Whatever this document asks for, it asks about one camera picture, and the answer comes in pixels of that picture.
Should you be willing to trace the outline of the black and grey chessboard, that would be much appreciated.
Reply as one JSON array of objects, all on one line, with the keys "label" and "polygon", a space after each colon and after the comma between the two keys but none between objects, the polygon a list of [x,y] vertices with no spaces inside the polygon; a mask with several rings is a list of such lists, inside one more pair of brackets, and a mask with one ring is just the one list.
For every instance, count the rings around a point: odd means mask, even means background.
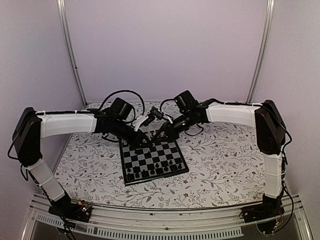
[{"label": "black and grey chessboard", "polygon": [[[122,174],[125,186],[150,182],[189,172],[189,167],[175,140],[153,143],[149,147],[134,148],[124,140],[119,140]],[[127,180],[127,174],[133,174],[133,180]]]}]

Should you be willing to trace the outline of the black chess rook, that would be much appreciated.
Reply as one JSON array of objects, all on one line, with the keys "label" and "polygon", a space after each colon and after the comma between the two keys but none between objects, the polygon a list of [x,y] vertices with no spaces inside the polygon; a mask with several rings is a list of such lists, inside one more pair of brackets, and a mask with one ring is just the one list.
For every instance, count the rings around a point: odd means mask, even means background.
[{"label": "black chess rook", "polygon": [[133,175],[132,173],[128,173],[128,174],[126,175],[126,179],[127,179],[128,181],[131,181],[131,180],[134,179],[134,175]]}]

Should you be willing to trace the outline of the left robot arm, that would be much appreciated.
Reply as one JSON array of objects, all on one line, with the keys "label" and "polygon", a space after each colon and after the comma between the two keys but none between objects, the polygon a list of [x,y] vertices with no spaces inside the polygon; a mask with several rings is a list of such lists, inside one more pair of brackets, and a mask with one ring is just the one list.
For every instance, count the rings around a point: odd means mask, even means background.
[{"label": "left robot arm", "polygon": [[53,173],[63,145],[72,134],[84,133],[111,134],[134,147],[140,146],[147,139],[140,127],[149,117],[142,113],[129,125],[125,119],[132,109],[131,104],[120,98],[105,109],[37,111],[29,106],[21,113],[9,150],[15,151],[14,159],[55,203],[55,209],[63,217],[70,217],[74,205]]}]

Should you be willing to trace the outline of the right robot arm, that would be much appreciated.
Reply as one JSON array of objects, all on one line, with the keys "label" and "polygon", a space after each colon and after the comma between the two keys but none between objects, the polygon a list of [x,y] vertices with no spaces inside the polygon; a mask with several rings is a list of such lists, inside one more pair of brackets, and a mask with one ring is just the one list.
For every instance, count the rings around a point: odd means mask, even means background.
[{"label": "right robot arm", "polygon": [[230,123],[245,125],[255,129],[256,145],[262,153],[265,166],[265,188],[262,204],[258,213],[262,218],[269,218],[278,210],[284,194],[286,174],[285,147],[289,136],[286,125],[272,100],[263,103],[222,102],[210,98],[198,102],[189,90],[173,98],[181,115],[164,123],[152,138],[156,140],[161,134],[169,139],[178,139],[180,133],[196,124]]}]

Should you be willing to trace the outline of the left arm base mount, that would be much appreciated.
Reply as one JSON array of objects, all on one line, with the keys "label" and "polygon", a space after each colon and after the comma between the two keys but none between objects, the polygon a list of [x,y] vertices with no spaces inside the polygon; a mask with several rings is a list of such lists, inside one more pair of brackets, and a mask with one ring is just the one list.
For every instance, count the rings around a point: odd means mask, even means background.
[{"label": "left arm base mount", "polygon": [[72,202],[68,196],[64,196],[52,201],[48,212],[58,217],[88,223],[92,214],[92,204],[84,200]]}]

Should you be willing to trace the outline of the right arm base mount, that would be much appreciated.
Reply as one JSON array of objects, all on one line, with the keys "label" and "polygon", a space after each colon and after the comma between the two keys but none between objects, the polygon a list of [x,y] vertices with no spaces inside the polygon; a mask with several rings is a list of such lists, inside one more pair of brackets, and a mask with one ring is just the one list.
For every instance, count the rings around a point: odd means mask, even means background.
[{"label": "right arm base mount", "polygon": [[285,210],[281,203],[277,206],[271,203],[260,203],[243,207],[239,218],[245,223],[257,222],[257,229],[262,234],[271,235],[280,225],[284,213]]}]

